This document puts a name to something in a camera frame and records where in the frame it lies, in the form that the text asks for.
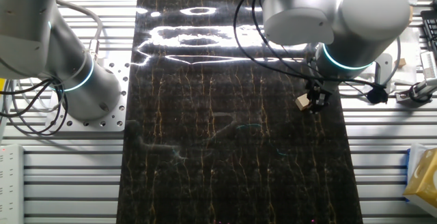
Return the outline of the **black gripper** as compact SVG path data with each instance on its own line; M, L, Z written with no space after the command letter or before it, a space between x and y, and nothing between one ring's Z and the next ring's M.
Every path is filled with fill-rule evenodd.
M311 113L318 113L329 105L329 98L333 92L326 89L320 81L309 79L305 84L305 89L309 101L308 110Z

